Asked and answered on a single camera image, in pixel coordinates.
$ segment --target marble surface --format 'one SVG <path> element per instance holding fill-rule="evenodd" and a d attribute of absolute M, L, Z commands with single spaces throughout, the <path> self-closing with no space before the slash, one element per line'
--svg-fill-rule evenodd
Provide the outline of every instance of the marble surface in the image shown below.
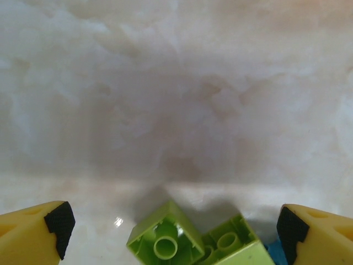
<path fill-rule="evenodd" d="M 0 0 L 0 211 L 68 200 L 61 264 L 137 264 L 172 198 L 201 230 L 283 203 L 353 217 L 353 2 Z"/>

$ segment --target lime green lego brick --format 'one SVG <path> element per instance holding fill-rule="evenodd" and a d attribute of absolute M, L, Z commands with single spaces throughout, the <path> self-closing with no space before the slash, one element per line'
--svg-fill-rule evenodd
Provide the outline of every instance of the lime green lego brick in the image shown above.
<path fill-rule="evenodd" d="M 205 255 L 201 265 L 274 265 L 260 239 L 239 214 L 202 236 Z"/>
<path fill-rule="evenodd" d="M 126 246 L 145 265 L 190 265 L 205 254 L 201 234 L 174 202 L 137 224 Z"/>

